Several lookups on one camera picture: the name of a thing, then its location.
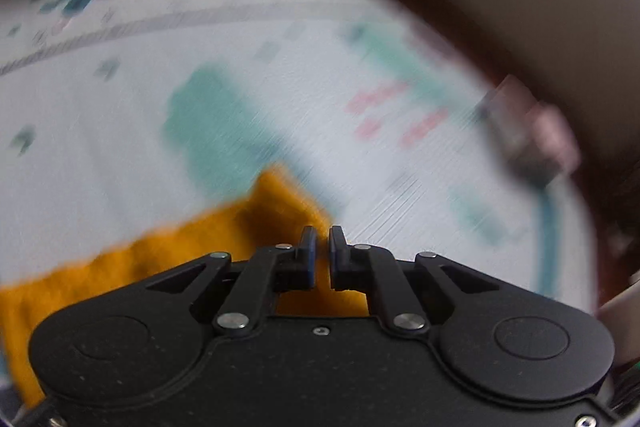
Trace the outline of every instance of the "screw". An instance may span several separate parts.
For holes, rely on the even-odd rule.
[[[241,330],[249,323],[249,317],[241,313],[223,313],[216,322],[225,330]]]
[[[598,421],[593,416],[586,414],[578,418],[575,422],[575,427],[596,427],[597,424]]]
[[[314,335],[318,335],[318,337],[326,337],[329,333],[331,333],[331,330],[325,326],[314,328]]]
[[[401,313],[394,317],[394,325],[402,330],[419,330],[425,322],[424,318],[415,313]]]

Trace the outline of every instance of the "white surface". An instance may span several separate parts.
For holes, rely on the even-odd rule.
[[[194,72],[222,64],[254,108],[246,123],[255,137],[269,137],[352,243],[400,259],[434,250],[539,289],[540,200],[504,171],[474,121],[488,86],[388,0],[91,0],[70,20],[65,3],[43,14],[43,2],[2,2],[0,27],[21,24],[0,41],[3,282],[225,201],[193,178],[188,146],[168,148],[162,137],[174,95]],[[97,76],[115,58],[113,77]],[[443,106],[447,118],[431,125]],[[425,123],[428,132],[406,146],[407,132]],[[28,125],[35,140],[20,154],[11,143]],[[562,180],[550,190],[554,295],[591,310],[584,202]]]

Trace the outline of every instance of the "play mat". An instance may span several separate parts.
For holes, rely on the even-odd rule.
[[[506,171],[476,116],[489,84],[392,0],[0,3],[3,284],[184,222],[280,163],[350,243],[593,309],[579,193]]]

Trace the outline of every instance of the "yellow towel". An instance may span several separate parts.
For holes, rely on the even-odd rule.
[[[260,246],[295,245],[306,225],[316,227],[319,235],[317,288],[284,294],[278,312],[367,315],[363,294],[329,289],[322,252],[330,222],[279,168],[263,172],[247,198],[206,212],[177,229],[151,232],[89,263],[65,266],[41,279],[1,289],[0,331],[10,372],[25,404],[32,407],[44,397],[31,370],[27,347],[34,328],[47,315],[211,251],[228,251],[234,261],[242,261]]]

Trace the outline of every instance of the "orange object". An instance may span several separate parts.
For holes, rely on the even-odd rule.
[[[4,350],[25,404],[33,407],[44,397],[29,364],[28,342],[34,328],[48,315],[211,251],[228,251],[235,261],[242,261],[260,246],[295,245],[306,225],[318,230],[317,287],[310,292],[283,294],[278,313],[368,315],[364,294],[330,290],[325,254],[330,220],[280,168],[262,172],[247,198],[206,212],[178,228],[150,232],[88,263],[64,266],[41,279],[1,289]]]

